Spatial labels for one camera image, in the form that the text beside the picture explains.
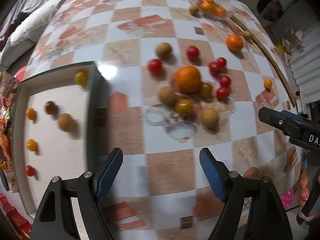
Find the bamboo hoop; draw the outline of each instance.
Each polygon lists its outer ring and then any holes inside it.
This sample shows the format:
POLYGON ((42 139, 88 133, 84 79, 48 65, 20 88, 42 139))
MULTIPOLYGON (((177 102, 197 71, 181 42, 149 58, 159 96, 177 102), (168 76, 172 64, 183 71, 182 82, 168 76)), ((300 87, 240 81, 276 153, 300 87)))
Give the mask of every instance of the bamboo hoop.
MULTIPOLYGON (((240 26, 240 28, 242 28, 244 31, 249 31, 250 33, 252 33, 247 26, 245 26, 238 18, 236 18, 235 16, 231 17, 231 20, 233 20, 237 25, 240 26)), ((287 94, 290 98, 291 104, 296 107, 297 105, 297 101, 296 98, 291 90, 291 87, 288 83, 288 81, 286 80, 285 76, 283 75, 282 71, 280 70, 278 64, 275 62, 275 60, 272 58, 272 56, 270 55, 269 51, 267 51, 267 49, 263 46, 263 44, 261 43, 261 41, 252 33, 252 40, 254 41, 255 44, 257 44, 257 46, 259 47, 259 49, 261 49, 261 51, 263 52, 263 54, 267 57, 267 59, 269 60, 269 62, 271 63, 271 65, 273 66, 273 68, 275 69, 275 71, 277 72, 282 85, 284 86, 285 90, 287 91, 287 94)))

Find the cherry tomato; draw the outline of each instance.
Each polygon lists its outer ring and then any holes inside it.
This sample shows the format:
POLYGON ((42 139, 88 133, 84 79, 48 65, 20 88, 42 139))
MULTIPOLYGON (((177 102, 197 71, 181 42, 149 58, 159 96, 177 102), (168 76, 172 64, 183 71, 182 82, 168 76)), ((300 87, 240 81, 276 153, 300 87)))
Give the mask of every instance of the cherry tomato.
POLYGON ((229 78, 227 75, 222 75, 219 77, 219 84, 222 87, 228 88, 231 84, 231 78, 229 78))
POLYGON ((34 175, 36 174, 36 170, 35 170, 35 168, 32 167, 31 165, 28 165, 28 166, 26 167, 26 173, 27 173, 27 175, 28 175, 29 177, 32 177, 32 176, 34 176, 34 175))
POLYGON ((149 71, 154 74, 158 75, 162 72, 162 62, 161 60, 154 58, 148 62, 148 69, 149 71))
POLYGON ((209 72, 212 76, 216 76, 219 74, 218 64, 215 61, 212 61, 208 64, 209 72))
POLYGON ((218 63, 218 68, 219 69, 223 69, 223 68, 226 67, 227 61, 226 61, 226 59, 224 57, 219 57, 217 59, 217 63, 218 63))
POLYGON ((270 89, 272 87, 272 80, 271 79, 264 80, 263 86, 265 87, 265 89, 270 89))
POLYGON ((229 96, 230 91, 227 88, 224 87, 220 87, 217 90, 217 98, 221 99, 221 100, 225 100, 227 99, 227 97, 229 96))
POLYGON ((195 46, 189 46, 186 50, 187 56, 189 59, 194 60, 197 59, 200 55, 200 51, 195 46))

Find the pink object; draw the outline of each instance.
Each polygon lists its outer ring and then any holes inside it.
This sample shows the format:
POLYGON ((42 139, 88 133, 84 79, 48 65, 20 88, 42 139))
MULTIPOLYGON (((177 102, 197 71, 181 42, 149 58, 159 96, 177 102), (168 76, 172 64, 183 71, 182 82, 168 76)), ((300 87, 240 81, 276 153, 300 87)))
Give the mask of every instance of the pink object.
POLYGON ((281 198, 281 201, 282 201, 284 209, 288 209, 289 208, 292 199, 293 199, 293 190, 291 188, 281 198))
POLYGON ((23 78, 24 78, 24 73, 26 72, 27 67, 28 67, 28 65, 25 65, 24 67, 22 67, 21 69, 19 69, 19 70, 17 71, 17 73, 14 75, 14 77, 15 77, 16 79, 18 79, 20 82, 22 82, 22 80, 23 80, 23 78))

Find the checkered tablecloth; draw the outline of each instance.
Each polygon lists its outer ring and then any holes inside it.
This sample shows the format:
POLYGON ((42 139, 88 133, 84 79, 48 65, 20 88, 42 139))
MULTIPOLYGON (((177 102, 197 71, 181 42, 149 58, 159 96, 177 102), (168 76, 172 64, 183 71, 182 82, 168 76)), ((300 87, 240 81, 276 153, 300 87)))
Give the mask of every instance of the checkered tablecloth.
MULTIPOLYGON (((286 76, 256 17, 243 3, 233 3, 236 17, 261 40, 286 76)), ((296 113, 273 67, 254 45, 247 44, 241 56, 231 53, 224 41, 232 33, 232 23, 193 17, 189 4, 189 0, 68 0, 44 31, 28 64, 25 78, 62 65, 97 61, 109 80, 108 140, 110 149, 123 150, 124 160, 111 190, 113 205, 103 212, 120 239, 208 238, 223 204, 212 194, 201 169, 202 147, 229 170, 243 174, 250 167, 259 168, 261 176, 271 177, 280 195, 300 175, 300 151, 257 116, 263 105, 296 113), (172 45, 173 56, 164 62, 165 74, 155 78, 146 65, 163 41, 172 45), (198 109, 219 109, 219 129, 208 131, 188 120, 182 131, 191 134, 186 139, 172 132, 170 125, 182 117, 163 109, 157 92, 170 84, 180 66, 191 64, 185 56, 189 45, 201 51, 196 64, 203 81, 219 87, 206 65, 225 57, 232 84, 228 105, 195 104, 198 109), (273 81, 271 94, 264 90, 265 78, 273 81), (157 119, 155 113, 167 123, 155 125, 158 121, 151 120, 157 119), (284 169, 293 154, 295 162, 284 169)))

